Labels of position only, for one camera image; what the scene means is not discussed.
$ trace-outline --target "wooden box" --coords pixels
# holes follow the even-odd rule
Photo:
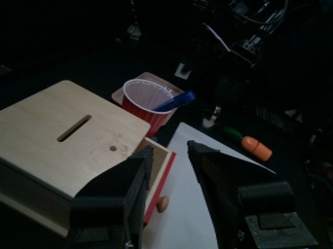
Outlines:
[[[146,138],[148,128],[146,122],[70,81],[5,108],[0,112],[0,201],[66,236],[78,191],[151,144],[148,223],[175,156]]]

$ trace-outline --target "black equipment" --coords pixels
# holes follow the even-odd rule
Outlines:
[[[95,177],[75,195],[67,249],[140,248],[152,147]]]
[[[317,245],[297,214],[289,183],[267,168],[195,141],[189,141],[187,146],[218,248],[282,249]]]

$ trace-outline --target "green object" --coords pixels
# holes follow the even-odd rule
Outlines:
[[[231,128],[231,127],[225,127],[223,128],[223,134],[235,142],[241,143],[242,139],[243,139],[243,135],[241,134],[241,132]]]

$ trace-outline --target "slot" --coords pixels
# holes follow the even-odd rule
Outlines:
[[[84,126],[84,124],[90,121],[91,115],[86,115],[75,124],[74,126],[59,136],[57,141],[64,142],[75,132]]]

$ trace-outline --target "red plastic cup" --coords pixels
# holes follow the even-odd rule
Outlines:
[[[122,90],[122,108],[151,125],[147,137],[152,137],[160,126],[166,124],[168,114],[171,113],[171,111],[155,112],[152,109],[170,100],[173,95],[167,88],[142,79],[127,81],[123,84]]]

